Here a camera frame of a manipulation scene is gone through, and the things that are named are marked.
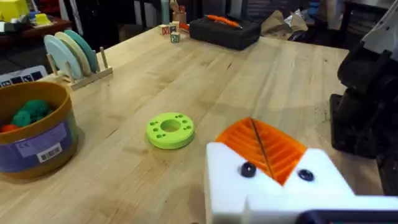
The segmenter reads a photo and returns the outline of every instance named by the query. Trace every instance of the green 3d printed disc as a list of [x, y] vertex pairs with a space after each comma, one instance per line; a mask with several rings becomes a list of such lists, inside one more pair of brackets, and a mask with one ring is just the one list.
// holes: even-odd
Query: green 3d printed disc
[[152, 118], [147, 125], [150, 143], [160, 149], [178, 149], [193, 139], [193, 121], [184, 114], [164, 113]]

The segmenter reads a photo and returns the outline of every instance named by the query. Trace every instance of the black screw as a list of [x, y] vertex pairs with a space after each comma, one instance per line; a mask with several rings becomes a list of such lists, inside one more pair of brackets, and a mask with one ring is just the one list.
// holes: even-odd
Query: black screw
[[305, 181], [313, 181], [315, 179], [313, 173], [306, 169], [299, 170], [298, 176]]
[[241, 175], [244, 177], [254, 177], [256, 166], [251, 162], [245, 162], [241, 167]]

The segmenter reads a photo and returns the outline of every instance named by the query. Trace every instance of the orange striped piece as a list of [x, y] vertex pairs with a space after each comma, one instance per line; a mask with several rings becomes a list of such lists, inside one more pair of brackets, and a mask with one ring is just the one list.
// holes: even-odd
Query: orange striped piece
[[285, 183], [306, 150], [282, 131], [252, 118], [234, 123], [216, 142], [233, 149], [280, 185]]

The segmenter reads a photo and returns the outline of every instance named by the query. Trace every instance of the wooden table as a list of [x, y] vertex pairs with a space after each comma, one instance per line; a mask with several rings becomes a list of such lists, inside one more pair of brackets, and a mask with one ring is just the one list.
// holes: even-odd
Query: wooden table
[[63, 31], [67, 28], [72, 27], [72, 22], [70, 21], [64, 21], [62, 19], [54, 17], [53, 24], [50, 26], [43, 26], [43, 27], [38, 27], [38, 28], [31, 28], [23, 31], [20, 34], [17, 35], [5, 35], [5, 36], [0, 36], [0, 46], [2, 45], [8, 45], [12, 44], [13, 42], [17, 40], [26, 40], [26, 39], [31, 39], [34, 37], [41, 37], [47, 34], [54, 34], [58, 31]]
[[[0, 223], [203, 224], [205, 146], [247, 116], [326, 150], [358, 194], [382, 193], [374, 161], [330, 144], [328, 99], [345, 89], [336, 71], [346, 50], [261, 37], [238, 52], [186, 37], [171, 44], [152, 29], [106, 53], [113, 78], [72, 94], [78, 153], [43, 179], [2, 178]], [[145, 137], [168, 111], [197, 126], [176, 151]]]

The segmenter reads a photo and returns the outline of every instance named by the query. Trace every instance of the green pom pom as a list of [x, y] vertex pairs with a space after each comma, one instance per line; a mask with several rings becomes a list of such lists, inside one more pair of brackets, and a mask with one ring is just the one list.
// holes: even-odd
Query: green pom pom
[[21, 111], [26, 111], [31, 117], [44, 117], [49, 111], [49, 104], [44, 100], [29, 100]]
[[18, 127], [24, 127], [30, 125], [30, 114], [26, 111], [18, 111], [18, 113], [12, 118], [11, 124], [15, 124]]

